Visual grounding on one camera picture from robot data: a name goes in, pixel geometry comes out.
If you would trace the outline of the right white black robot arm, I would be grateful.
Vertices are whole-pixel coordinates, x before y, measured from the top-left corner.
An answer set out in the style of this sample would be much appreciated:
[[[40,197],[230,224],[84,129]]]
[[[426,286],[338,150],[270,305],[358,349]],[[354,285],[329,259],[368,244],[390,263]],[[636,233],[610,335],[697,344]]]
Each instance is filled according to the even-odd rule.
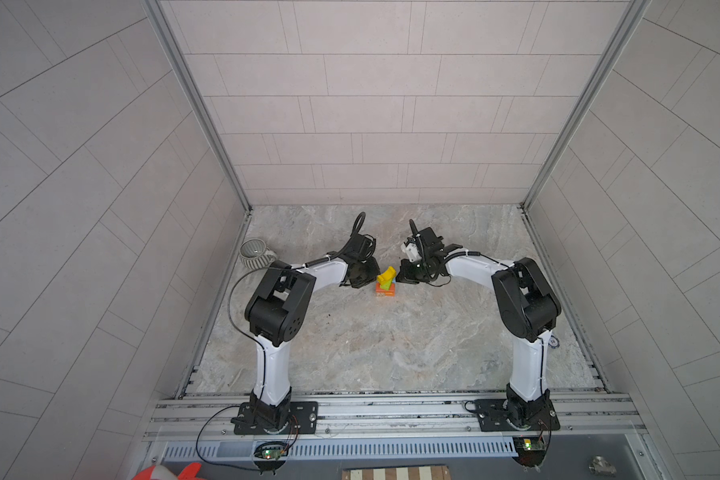
[[[446,245],[427,227],[409,222],[411,235],[402,245],[399,283],[430,284],[458,277],[490,288],[505,328],[514,336],[513,363],[500,416],[516,430],[559,427],[546,378],[550,340],[561,303],[535,260],[497,260],[459,244]]]

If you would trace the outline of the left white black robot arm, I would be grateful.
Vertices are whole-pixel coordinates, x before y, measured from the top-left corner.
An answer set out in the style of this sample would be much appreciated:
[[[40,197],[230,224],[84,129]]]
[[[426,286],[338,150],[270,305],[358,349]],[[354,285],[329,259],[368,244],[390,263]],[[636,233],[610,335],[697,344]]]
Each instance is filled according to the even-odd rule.
[[[256,344],[256,380],[249,406],[256,425],[272,432],[290,421],[290,342],[307,316],[314,292],[329,286],[362,288],[380,274],[374,258],[376,239],[353,233],[337,252],[303,263],[274,261],[244,310],[246,337]]]

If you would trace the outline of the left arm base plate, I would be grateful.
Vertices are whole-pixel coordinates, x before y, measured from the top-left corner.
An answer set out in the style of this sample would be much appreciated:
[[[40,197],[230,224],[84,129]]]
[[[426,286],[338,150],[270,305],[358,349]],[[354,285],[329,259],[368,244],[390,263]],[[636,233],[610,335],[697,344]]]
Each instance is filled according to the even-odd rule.
[[[231,423],[235,435],[314,434],[317,415],[317,402],[285,402],[281,406],[245,402]]]

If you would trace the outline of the red wood block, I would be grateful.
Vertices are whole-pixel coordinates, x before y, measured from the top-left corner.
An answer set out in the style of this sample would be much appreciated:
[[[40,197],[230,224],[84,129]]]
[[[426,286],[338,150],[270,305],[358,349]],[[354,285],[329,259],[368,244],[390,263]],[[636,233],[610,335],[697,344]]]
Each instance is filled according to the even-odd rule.
[[[395,288],[390,291],[384,291],[380,288],[380,284],[376,284],[375,293],[379,297],[394,297],[396,295],[396,284]]]

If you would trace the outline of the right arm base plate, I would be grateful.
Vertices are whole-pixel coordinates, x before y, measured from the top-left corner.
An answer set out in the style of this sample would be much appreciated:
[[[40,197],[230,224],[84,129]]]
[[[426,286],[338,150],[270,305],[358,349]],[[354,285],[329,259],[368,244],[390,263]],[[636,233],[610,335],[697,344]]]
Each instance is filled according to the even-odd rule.
[[[478,399],[474,401],[475,415],[482,432],[558,431],[561,424],[549,399],[541,399],[530,413],[513,412],[505,399]]]

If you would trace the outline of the yellow arch wood block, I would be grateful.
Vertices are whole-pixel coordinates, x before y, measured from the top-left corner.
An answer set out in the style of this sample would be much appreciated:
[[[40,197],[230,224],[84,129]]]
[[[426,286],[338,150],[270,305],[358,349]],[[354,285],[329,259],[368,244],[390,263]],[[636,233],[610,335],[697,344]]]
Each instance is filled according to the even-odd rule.
[[[384,284],[387,282],[394,281],[397,272],[394,267],[388,267],[383,273],[377,276],[377,284]]]

